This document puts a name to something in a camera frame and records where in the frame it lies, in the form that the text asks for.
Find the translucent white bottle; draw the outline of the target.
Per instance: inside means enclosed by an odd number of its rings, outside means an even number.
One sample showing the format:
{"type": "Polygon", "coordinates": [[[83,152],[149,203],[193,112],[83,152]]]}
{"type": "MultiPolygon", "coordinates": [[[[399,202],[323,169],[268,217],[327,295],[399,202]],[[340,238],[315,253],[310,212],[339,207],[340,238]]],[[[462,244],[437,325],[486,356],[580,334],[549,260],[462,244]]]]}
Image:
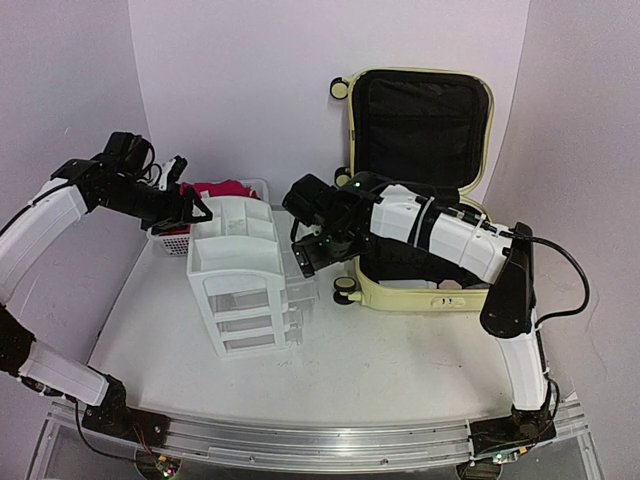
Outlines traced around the translucent white bottle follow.
{"type": "Polygon", "coordinates": [[[394,289],[433,289],[434,283],[422,279],[380,280],[379,284],[385,288],[394,289]]]}

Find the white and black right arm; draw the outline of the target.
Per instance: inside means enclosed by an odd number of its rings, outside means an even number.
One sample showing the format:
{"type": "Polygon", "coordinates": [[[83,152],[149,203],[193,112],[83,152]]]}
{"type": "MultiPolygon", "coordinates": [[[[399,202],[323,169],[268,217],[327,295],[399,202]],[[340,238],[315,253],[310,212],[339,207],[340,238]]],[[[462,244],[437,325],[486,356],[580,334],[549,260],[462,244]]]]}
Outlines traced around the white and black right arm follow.
{"type": "Polygon", "coordinates": [[[305,277],[372,249],[378,239],[448,261],[488,284],[480,313],[500,346],[512,387],[511,413],[472,426],[479,441],[524,446],[554,436],[559,388],[548,376],[536,322],[529,229],[490,222],[457,207],[435,187],[361,172],[341,187],[313,174],[296,181],[282,205],[316,232],[291,239],[305,277]]]}

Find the magenta pink garment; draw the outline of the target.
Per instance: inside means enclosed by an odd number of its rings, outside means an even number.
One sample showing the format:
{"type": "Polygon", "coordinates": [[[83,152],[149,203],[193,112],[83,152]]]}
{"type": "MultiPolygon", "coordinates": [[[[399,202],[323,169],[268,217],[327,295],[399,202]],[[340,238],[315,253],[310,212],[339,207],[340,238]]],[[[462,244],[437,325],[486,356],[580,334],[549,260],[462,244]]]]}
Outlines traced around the magenta pink garment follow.
{"type": "MultiPolygon", "coordinates": [[[[197,192],[200,198],[219,196],[242,196],[262,200],[262,197],[253,187],[248,184],[243,184],[237,180],[225,180],[219,183],[183,183],[180,187],[180,192],[183,193],[184,190],[188,187],[192,187],[197,192]]],[[[156,236],[188,234],[189,232],[189,225],[175,226],[165,230],[160,230],[158,227],[151,228],[151,234],[156,236]]]]}

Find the white perforated plastic basket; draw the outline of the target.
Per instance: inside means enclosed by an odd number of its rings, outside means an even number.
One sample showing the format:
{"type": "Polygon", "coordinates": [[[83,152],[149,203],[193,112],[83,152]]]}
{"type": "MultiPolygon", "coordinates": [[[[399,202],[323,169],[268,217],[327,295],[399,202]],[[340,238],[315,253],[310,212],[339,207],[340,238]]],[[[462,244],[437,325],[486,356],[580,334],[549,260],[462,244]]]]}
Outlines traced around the white perforated plastic basket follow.
{"type": "MultiPolygon", "coordinates": [[[[259,195],[262,197],[264,203],[269,204],[269,188],[268,184],[263,179],[240,179],[237,180],[243,184],[248,184],[253,187],[259,195]]],[[[214,221],[217,222],[222,218],[222,214],[220,212],[219,207],[214,208],[214,221]]],[[[177,234],[177,235],[162,235],[156,236],[151,234],[151,229],[146,232],[146,237],[150,243],[154,244],[154,248],[160,252],[164,253],[169,257],[186,257],[189,252],[189,245],[191,242],[191,238],[194,239],[205,239],[211,236],[215,236],[218,233],[219,227],[216,223],[212,225],[189,225],[190,232],[188,234],[177,234]]]]}

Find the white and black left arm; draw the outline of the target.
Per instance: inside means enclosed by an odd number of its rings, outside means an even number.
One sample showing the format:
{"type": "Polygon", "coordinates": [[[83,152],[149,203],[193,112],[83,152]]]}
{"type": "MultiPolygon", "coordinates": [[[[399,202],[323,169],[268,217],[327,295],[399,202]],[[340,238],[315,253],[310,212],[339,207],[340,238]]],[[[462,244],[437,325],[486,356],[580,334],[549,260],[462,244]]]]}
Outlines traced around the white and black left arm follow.
{"type": "Polygon", "coordinates": [[[71,159],[1,229],[1,370],[80,405],[96,432],[149,439],[167,426],[89,359],[146,232],[203,220],[185,168],[150,151],[71,159]]]}

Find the white plastic drawer organizer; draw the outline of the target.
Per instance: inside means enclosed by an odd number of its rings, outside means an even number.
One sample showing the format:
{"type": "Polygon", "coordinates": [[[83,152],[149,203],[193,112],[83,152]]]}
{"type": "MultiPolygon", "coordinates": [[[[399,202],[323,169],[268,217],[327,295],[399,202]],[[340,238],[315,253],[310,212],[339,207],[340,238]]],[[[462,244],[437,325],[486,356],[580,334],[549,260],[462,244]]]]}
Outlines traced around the white plastic drawer organizer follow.
{"type": "Polygon", "coordinates": [[[283,234],[291,220],[263,201],[222,196],[203,200],[218,233],[191,238],[186,275],[220,358],[286,350],[303,343],[304,318],[317,296],[283,234]]]}

